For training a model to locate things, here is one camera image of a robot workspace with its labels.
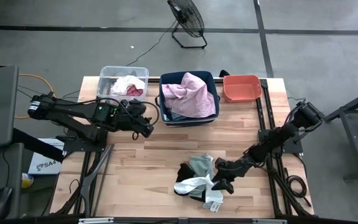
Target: pink cloth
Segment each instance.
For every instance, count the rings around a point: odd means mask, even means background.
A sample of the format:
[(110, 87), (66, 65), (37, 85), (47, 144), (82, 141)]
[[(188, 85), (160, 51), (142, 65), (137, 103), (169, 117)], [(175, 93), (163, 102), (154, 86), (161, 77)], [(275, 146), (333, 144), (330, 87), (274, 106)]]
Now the pink cloth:
[(131, 85), (127, 90), (127, 96), (142, 96), (143, 90), (138, 90), (135, 85)]
[(181, 84), (162, 85), (165, 106), (171, 112), (188, 118), (205, 118), (215, 114), (214, 96), (202, 79), (185, 73)]

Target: plastic bin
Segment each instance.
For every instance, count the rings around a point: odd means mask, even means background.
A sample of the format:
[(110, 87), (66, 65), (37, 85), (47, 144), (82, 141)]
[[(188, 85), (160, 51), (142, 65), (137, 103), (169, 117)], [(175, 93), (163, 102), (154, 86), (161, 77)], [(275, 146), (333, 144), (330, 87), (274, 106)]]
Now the plastic bin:
[(223, 97), (227, 102), (248, 102), (262, 96), (256, 75), (229, 75), (223, 78)]
[(212, 74), (210, 72), (204, 71), (192, 71), (190, 72), (192, 75), (197, 76), (202, 79), (207, 86), (207, 90), (214, 96), (215, 101), (215, 109), (216, 114), (212, 114), (206, 118), (187, 118), (180, 121), (172, 120), (171, 113), (165, 107), (165, 98), (162, 92), (163, 84), (180, 84), (183, 76), (186, 72), (175, 72), (161, 75), (160, 77), (160, 95), (155, 98), (155, 103), (160, 107), (161, 111), (161, 119), (167, 126), (197, 126), (201, 124), (207, 124), (214, 121), (219, 115), (219, 100), (220, 97), (216, 91), (215, 82)]
[[(121, 96), (110, 94), (111, 87), (115, 84), (118, 78), (133, 75), (145, 83), (145, 89), (141, 96)], [(147, 68), (139, 67), (120, 67), (120, 66), (106, 66), (100, 71), (100, 79), (98, 84), (98, 97), (110, 97), (118, 101), (137, 99), (144, 101), (147, 94), (147, 82), (149, 81), (149, 71)]]

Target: wooden tabletop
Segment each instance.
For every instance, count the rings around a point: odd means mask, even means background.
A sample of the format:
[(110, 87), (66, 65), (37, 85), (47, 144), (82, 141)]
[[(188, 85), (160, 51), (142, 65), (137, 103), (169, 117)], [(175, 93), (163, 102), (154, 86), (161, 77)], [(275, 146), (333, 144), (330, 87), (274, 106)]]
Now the wooden tabletop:
[[(84, 77), (79, 101), (96, 97), (99, 77)], [(281, 126), (290, 107), (284, 81), (281, 78), (268, 78), (268, 89), (277, 126)], [(216, 84), (222, 96), (222, 85)], [(149, 83), (147, 101), (154, 102), (158, 95), (158, 83)], [(150, 105), (145, 113), (156, 118), (156, 111)], [(159, 121), (149, 138), (139, 135), (132, 140), (132, 132), (109, 133), (108, 144), (115, 144), (111, 154), (101, 190), (97, 216), (103, 217), (203, 217), (203, 218), (269, 218), (273, 217), (267, 173), (262, 169), (251, 168), (244, 178), (238, 177), (234, 194), (223, 192), (224, 203), (218, 213), (202, 208), (203, 203), (173, 193), (177, 171), (182, 162), (190, 156), (208, 153), (217, 159), (236, 160), (242, 152), (256, 143), (260, 129), (256, 103), (226, 103), (221, 98), (219, 117), (204, 126), (169, 128)], [(51, 212), (57, 211), (70, 197), (69, 184), (80, 179), (83, 152), (75, 152), (63, 161)], [(302, 163), (294, 155), (283, 155), (284, 166), (290, 175), (298, 175), (306, 182)], [(96, 195), (100, 186), (98, 175)], [(284, 211), (282, 192), (277, 191), (280, 208)], [(310, 213), (303, 199), (302, 206)]]

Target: orange bin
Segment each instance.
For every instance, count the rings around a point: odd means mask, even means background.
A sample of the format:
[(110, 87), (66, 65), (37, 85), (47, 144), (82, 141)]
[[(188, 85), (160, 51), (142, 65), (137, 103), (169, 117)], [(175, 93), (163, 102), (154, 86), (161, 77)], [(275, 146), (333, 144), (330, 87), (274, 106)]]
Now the orange bin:
[(227, 102), (248, 102), (262, 96), (256, 75), (228, 75), (223, 78), (223, 97)]

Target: concrete floor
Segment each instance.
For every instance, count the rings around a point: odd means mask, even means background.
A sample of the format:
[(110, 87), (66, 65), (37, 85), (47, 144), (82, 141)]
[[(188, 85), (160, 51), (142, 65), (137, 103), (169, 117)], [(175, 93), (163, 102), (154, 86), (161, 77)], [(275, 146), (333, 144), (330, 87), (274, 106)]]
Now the concrete floor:
[[(194, 2), (207, 28), (258, 28), (252, 0)], [(358, 30), (358, 1), (259, 3), (266, 29)], [(167, 28), (173, 21), (165, 0), (0, 0), (0, 25)], [(0, 65), (18, 65), (22, 73), (42, 75), (57, 95), (63, 96), (78, 90), (83, 76), (98, 75), (106, 65), (133, 61), (161, 34), (0, 30)], [(186, 34), (178, 36), (188, 43), (200, 42)], [(148, 68), (153, 76), (179, 70), (209, 70), (218, 76), (221, 69), (267, 76), (259, 34), (205, 36), (208, 46), (204, 50), (185, 50), (167, 35), (135, 66)], [(328, 114), (358, 95), (358, 35), (274, 34), (266, 38), (273, 75), (285, 79), (289, 96), (305, 97)], [(21, 78), (19, 83), (48, 92), (38, 80)], [(28, 105), (28, 97), (19, 94), (16, 113), (25, 114)], [(47, 121), (16, 120), (15, 127), (36, 137), (63, 134), (62, 128)], [(342, 181), (342, 176), (358, 171), (358, 159), (350, 149), (340, 120), (320, 127), (302, 144), (316, 214), (358, 220), (358, 182)], [(49, 193), (25, 198), (23, 203), (28, 200), (29, 206), (23, 213), (39, 215)]]

